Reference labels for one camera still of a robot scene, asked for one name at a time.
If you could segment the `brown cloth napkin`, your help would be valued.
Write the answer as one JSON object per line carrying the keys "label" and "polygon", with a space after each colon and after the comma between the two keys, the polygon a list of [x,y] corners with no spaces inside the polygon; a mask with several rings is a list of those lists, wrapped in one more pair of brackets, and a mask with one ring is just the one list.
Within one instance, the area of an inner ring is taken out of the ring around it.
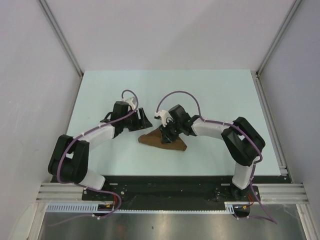
{"label": "brown cloth napkin", "polygon": [[175,150],[184,152],[187,149],[185,142],[178,136],[173,143],[162,143],[161,131],[157,128],[148,134],[143,134],[138,138],[140,144],[156,147],[164,150]]}

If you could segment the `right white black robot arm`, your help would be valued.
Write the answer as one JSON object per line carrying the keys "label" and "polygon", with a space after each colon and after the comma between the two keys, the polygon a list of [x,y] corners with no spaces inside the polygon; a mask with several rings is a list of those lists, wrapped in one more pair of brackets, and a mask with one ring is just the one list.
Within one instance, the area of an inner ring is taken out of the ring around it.
{"label": "right white black robot arm", "polygon": [[235,161],[230,194],[237,201],[248,196],[266,143],[246,118],[238,117],[232,122],[204,119],[199,114],[190,116],[179,104],[170,110],[158,110],[154,118],[161,120],[159,130],[163,144],[175,143],[180,134],[222,140]]}

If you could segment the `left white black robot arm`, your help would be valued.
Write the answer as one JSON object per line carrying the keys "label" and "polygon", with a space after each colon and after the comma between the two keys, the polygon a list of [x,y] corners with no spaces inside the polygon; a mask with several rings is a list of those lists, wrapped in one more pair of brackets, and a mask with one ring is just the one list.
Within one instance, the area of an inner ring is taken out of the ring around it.
{"label": "left white black robot arm", "polygon": [[89,153],[105,141],[116,138],[124,129],[134,132],[152,127],[144,109],[138,106],[136,97],[116,101],[113,110],[98,126],[77,137],[59,136],[48,164],[48,173],[57,177],[59,182],[91,188],[98,199],[107,199],[111,188],[105,184],[104,176],[88,169]]}

